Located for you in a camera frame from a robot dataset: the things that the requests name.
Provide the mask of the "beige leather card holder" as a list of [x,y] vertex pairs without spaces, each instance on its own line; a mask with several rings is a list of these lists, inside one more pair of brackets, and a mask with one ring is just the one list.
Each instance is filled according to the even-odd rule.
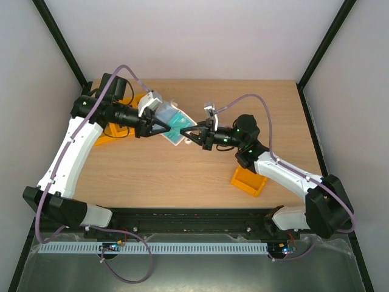
[[174,146],[179,145],[185,139],[180,133],[182,128],[197,125],[188,114],[179,109],[173,102],[162,102],[157,108],[155,116],[170,127],[170,131],[161,133],[161,135]]

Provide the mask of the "teal green card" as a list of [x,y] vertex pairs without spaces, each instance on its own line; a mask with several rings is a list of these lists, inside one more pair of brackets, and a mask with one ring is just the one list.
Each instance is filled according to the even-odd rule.
[[182,128],[190,127],[196,124],[197,123],[195,121],[193,121],[188,115],[186,115],[182,111],[176,112],[168,122],[171,131],[177,134],[180,134],[180,130]]

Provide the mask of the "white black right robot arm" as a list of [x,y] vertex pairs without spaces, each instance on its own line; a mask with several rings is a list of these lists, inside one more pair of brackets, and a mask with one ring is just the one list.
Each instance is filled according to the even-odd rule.
[[278,238],[289,229],[309,229],[330,238],[336,232],[352,230],[353,211],[338,177],[314,175],[276,157],[258,140],[260,129],[252,115],[240,115],[231,127],[215,127],[206,119],[180,133],[204,150],[215,145],[235,147],[242,168],[275,181],[304,202],[300,207],[273,209],[265,223],[268,236]]

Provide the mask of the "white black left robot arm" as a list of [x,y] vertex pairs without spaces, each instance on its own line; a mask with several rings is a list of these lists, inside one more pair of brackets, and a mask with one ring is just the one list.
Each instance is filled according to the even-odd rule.
[[132,128],[136,137],[150,137],[170,130],[156,117],[162,97],[148,91],[137,108],[120,103],[126,80],[105,74],[105,82],[74,102],[65,138],[48,171],[35,187],[26,187],[22,197],[35,211],[35,222],[47,218],[68,228],[105,228],[112,210],[74,199],[75,187],[86,159],[108,124]]

